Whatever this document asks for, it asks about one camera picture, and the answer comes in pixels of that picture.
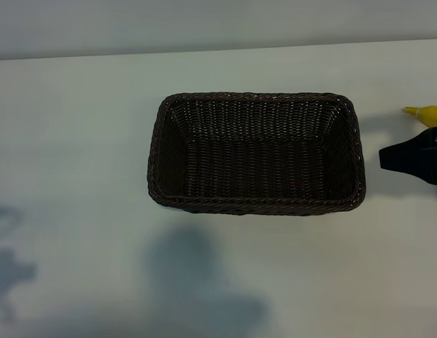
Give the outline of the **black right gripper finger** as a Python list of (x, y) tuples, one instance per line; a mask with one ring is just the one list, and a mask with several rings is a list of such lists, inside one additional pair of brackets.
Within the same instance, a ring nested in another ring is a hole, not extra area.
[(437, 127), (430, 127), (416, 137), (379, 151), (380, 165), (392, 171), (437, 171)]
[(425, 169), (411, 169), (407, 171), (407, 174), (418, 177), (419, 179), (432, 184), (437, 185), (437, 170), (425, 170)]

